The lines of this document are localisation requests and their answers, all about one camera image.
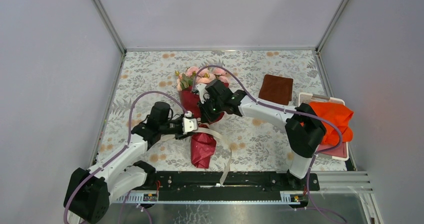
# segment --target patterned table surface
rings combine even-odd
[[[232,71],[254,96],[258,95],[265,74],[293,78],[293,99],[289,105],[295,105],[299,92],[324,94],[313,57],[312,51],[128,52],[97,159],[104,159],[126,142],[129,109],[139,94],[159,90],[179,98],[175,70],[184,72],[190,66],[222,61],[223,66]],[[230,88],[233,91],[240,89],[235,80],[231,80]],[[181,113],[180,107],[166,97],[151,94],[138,101],[130,125],[144,120],[156,101],[166,101],[175,113]],[[233,150],[230,165],[233,171],[285,171],[293,159],[286,134],[259,119],[225,115],[210,128],[229,140]],[[224,169],[230,151],[223,145],[218,141],[208,170]],[[157,170],[204,171],[190,162],[189,138],[159,142],[139,159]],[[312,170],[346,170],[346,165],[343,161],[317,158]]]

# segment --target red wrapping paper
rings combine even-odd
[[[217,141],[206,133],[197,133],[191,139],[191,163],[197,168],[209,168],[210,157],[215,153]]]
[[[201,113],[198,107],[198,102],[200,101],[200,97],[197,94],[192,92],[192,86],[179,91],[179,100],[181,104],[187,110],[191,111],[195,118],[200,118]],[[222,119],[224,113],[219,116],[219,118],[212,122],[215,123]],[[209,168],[209,162],[211,161],[210,157],[215,153],[215,148],[217,141],[214,140],[213,136],[208,135],[206,133],[197,133],[192,136],[191,139],[191,163],[197,168]]]

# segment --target flower bouquet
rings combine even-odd
[[[198,102],[200,101],[199,95],[192,92],[193,85],[198,83],[208,84],[214,79],[218,79],[224,83],[226,87],[229,86],[229,80],[226,77],[226,72],[222,69],[215,68],[212,72],[209,69],[202,70],[197,79],[195,80],[196,73],[199,71],[198,67],[190,67],[185,73],[175,71],[178,76],[176,80],[176,89],[179,93],[181,104],[189,111],[191,111],[195,118],[201,119],[200,108]],[[222,113],[215,121],[219,121],[224,116]],[[210,157],[215,153],[217,141],[213,136],[206,133],[196,133],[190,140],[191,144],[191,163],[197,168],[209,168]]]
[[[179,100],[181,104],[187,110],[191,111],[195,118],[201,118],[200,108],[198,107],[198,102],[200,101],[199,95],[192,92],[193,84],[208,84],[214,79],[218,79],[224,83],[226,87],[229,86],[229,79],[226,77],[226,72],[219,68],[214,68],[212,72],[209,72],[209,69],[202,70],[197,79],[194,80],[196,73],[199,71],[198,67],[190,67],[185,73],[180,73],[175,71],[175,75],[178,76],[176,80],[176,89],[178,90]],[[224,113],[216,120],[215,122],[222,119]]]

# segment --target metal frame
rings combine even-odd
[[[122,72],[122,67],[124,65],[124,60],[125,60],[125,54],[122,54],[120,61],[119,61],[119,68],[117,69],[117,71],[115,73],[115,78],[114,78],[114,81],[113,81],[113,84],[112,84],[112,89],[110,91],[109,98],[107,100],[107,107],[105,109],[105,113],[103,114],[102,120],[104,120],[104,121],[102,122],[102,126],[101,126],[101,128],[100,128],[100,130],[97,134],[96,145],[93,149],[93,152],[91,153],[90,163],[88,164],[89,166],[95,164],[95,162],[97,161],[97,155],[98,155],[98,150],[99,150],[98,148],[100,147],[99,140],[102,137],[103,131],[106,127],[107,119],[109,118],[110,109],[111,109],[110,107],[112,105],[112,101],[114,100],[113,98],[115,97],[116,89],[118,87],[120,75],[121,75],[121,72]]]
[[[108,106],[105,110],[105,114],[103,117],[103,120],[107,120],[110,113],[110,106],[113,101],[113,97],[115,96],[115,90],[119,82],[119,76],[121,74],[122,66],[125,59],[125,54],[127,51],[217,51],[217,50],[226,50],[229,49],[226,48],[157,48],[157,49],[149,49],[149,48],[135,48],[135,49],[126,49],[123,45],[121,39],[119,38],[118,33],[116,32],[116,29],[114,28],[110,18],[108,17],[106,11],[104,10],[104,7],[100,0],[92,0],[95,8],[97,9],[100,17],[103,20],[103,23],[105,24],[107,30],[109,31],[111,37],[113,38],[113,41],[115,42],[117,48],[122,53],[120,66],[117,70],[113,88],[111,89],[111,93],[109,95],[108,100]],[[332,30],[334,29],[335,25],[337,24],[340,16],[342,15],[344,9],[346,8],[349,0],[342,0],[337,11],[335,12],[332,20],[330,21],[324,35],[322,36],[320,42],[315,47],[287,47],[287,48],[276,48],[276,47],[242,47],[242,48],[234,48],[232,51],[236,50],[252,50],[252,51],[262,51],[262,50],[312,50],[314,52],[314,59],[317,64],[318,72],[321,77],[323,87],[325,90],[325,93],[328,96],[333,97],[334,92],[331,87],[325,64],[321,56],[321,50],[325,46]],[[98,143],[99,138],[101,137],[101,134],[105,128],[106,122],[103,122],[102,127],[98,133],[98,138],[96,139],[96,147],[93,150],[91,161],[96,161],[96,155],[98,151]],[[354,155],[349,148],[349,155],[350,159],[352,160],[352,163],[354,167],[356,168],[356,162],[354,160]],[[367,217],[369,217],[369,223],[383,223],[383,220],[381,218],[380,210],[377,207],[374,192],[372,189],[372,186],[370,184],[368,175],[365,171],[317,171],[313,172],[318,175],[318,179],[321,186],[321,191],[318,193],[357,193],[361,201],[363,203],[364,210],[366,211]],[[73,221],[71,223],[79,223],[79,218],[76,217],[73,213],[70,214],[69,217],[70,221]]]
[[[330,21],[330,24],[328,25],[326,31],[324,32],[324,35],[322,36],[321,40],[319,41],[316,51],[319,53],[323,49],[324,45],[326,44],[327,39],[329,38],[334,26],[336,25],[337,21],[339,20],[340,16],[342,15],[344,9],[346,8],[346,5],[348,4],[349,0],[341,0],[340,5],[338,6],[333,18]]]
[[[290,51],[290,50],[316,50],[316,47],[201,47],[201,48],[135,48],[127,49],[127,52],[142,51]]]
[[[121,52],[121,54],[125,54],[126,49],[123,45],[116,29],[114,28],[114,25],[110,21],[110,18],[108,14],[106,13],[106,10],[104,10],[104,7],[100,0],[92,0],[92,3],[94,7],[96,8],[98,14],[101,17],[101,20],[103,21],[104,25],[106,26],[106,29],[109,31],[110,36],[112,37],[113,41],[115,42],[117,48]]]

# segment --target green leaf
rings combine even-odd
[[[189,77],[187,77],[187,75],[185,75],[185,74],[182,74],[182,80],[184,80],[184,81],[189,81],[190,80],[190,78]]]
[[[186,81],[186,80],[181,80],[181,84],[182,84],[182,89],[185,89],[185,88],[187,88],[188,87],[188,81]]]

